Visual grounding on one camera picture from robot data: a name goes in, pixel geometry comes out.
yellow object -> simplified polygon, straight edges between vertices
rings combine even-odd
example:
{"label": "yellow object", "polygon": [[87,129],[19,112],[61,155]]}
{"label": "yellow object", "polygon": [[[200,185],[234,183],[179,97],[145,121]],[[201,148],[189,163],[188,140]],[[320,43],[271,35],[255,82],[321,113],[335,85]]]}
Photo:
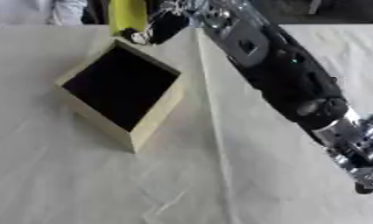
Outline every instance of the yellow object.
{"label": "yellow object", "polygon": [[109,4],[109,25],[112,35],[127,28],[140,32],[147,26],[148,16],[145,0],[111,0]]}

open box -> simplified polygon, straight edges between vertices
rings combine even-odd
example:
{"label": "open box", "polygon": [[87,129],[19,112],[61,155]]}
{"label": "open box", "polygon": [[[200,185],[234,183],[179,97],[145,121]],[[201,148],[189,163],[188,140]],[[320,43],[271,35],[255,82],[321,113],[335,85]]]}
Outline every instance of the open box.
{"label": "open box", "polygon": [[68,106],[137,152],[183,96],[180,72],[114,40],[56,81]]}

robotic hand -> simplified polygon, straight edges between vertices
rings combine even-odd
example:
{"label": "robotic hand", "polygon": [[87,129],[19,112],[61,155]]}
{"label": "robotic hand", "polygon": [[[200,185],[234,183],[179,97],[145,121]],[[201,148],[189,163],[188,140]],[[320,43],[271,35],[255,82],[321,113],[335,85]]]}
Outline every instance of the robotic hand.
{"label": "robotic hand", "polygon": [[[168,5],[164,13],[201,25],[274,109],[327,149],[353,178],[358,193],[373,193],[373,115],[361,118],[349,106],[336,78],[304,47],[248,0],[172,0],[164,4]],[[146,44],[162,43],[163,39],[150,37],[160,27],[169,30],[169,20],[175,21],[157,17],[151,36],[148,31],[138,35],[145,35]],[[172,25],[166,38],[187,26],[185,19],[180,21],[182,25]]]}

white fabric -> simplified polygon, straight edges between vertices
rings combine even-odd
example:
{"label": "white fabric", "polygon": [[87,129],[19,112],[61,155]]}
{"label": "white fabric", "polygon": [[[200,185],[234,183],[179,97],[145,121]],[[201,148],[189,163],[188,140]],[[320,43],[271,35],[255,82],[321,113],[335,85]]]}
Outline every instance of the white fabric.
{"label": "white fabric", "polygon": [[0,0],[0,25],[80,25],[87,0]]}
{"label": "white fabric", "polygon": [[[373,112],[373,25],[286,29]],[[53,85],[108,41],[108,27],[0,26],[0,224],[373,224],[373,194],[191,29],[141,48],[184,73],[186,97],[122,152]]]}

black robot arm segment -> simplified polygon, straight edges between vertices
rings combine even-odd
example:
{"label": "black robot arm segment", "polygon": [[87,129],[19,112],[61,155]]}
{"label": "black robot arm segment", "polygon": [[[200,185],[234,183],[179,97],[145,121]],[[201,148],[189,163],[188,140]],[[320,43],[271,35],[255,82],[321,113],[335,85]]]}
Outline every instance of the black robot arm segment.
{"label": "black robot arm segment", "polygon": [[283,29],[262,28],[269,40],[266,58],[252,67],[235,66],[252,87],[288,120],[304,130],[317,130],[342,118],[346,99],[321,65]]}

